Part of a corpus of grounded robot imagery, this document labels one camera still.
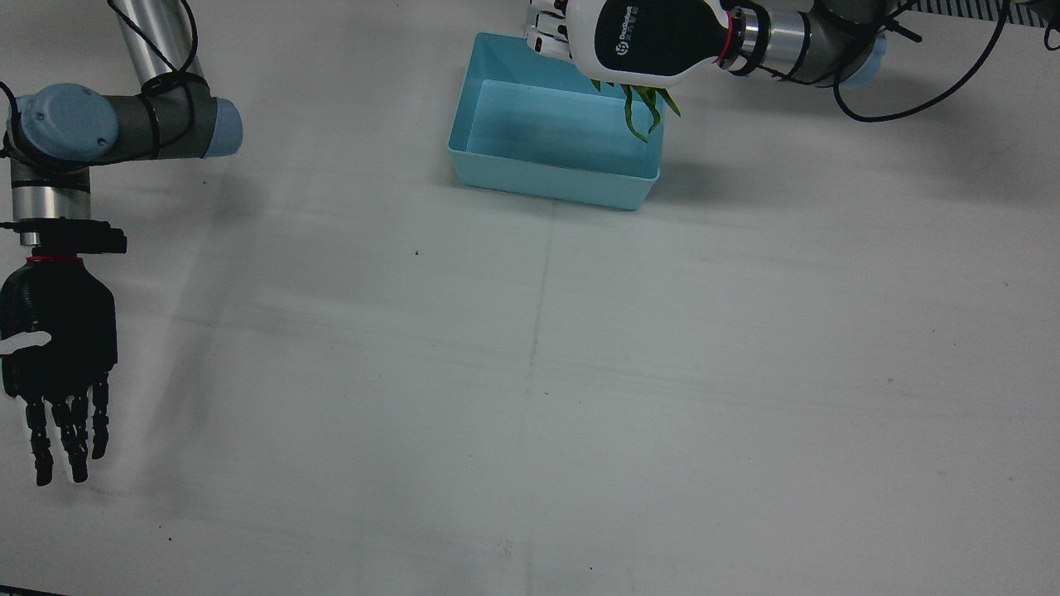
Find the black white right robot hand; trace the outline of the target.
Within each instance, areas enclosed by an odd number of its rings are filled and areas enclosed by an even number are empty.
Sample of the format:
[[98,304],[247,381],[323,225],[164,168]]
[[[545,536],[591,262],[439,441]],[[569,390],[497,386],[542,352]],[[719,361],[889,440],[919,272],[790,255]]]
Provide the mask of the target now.
[[52,483],[48,423],[72,483],[109,442],[108,376],[118,361],[116,301],[80,257],[30,256],[2,284],[2,389],[22,401],[35,483]]

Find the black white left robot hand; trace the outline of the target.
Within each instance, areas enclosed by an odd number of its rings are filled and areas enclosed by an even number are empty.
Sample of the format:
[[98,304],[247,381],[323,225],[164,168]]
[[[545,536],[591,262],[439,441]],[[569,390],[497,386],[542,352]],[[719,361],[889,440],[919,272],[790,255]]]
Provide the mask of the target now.
[[741,30],[720,1],[529,1],[525,38],[586,78],[669,89],[727,60]]

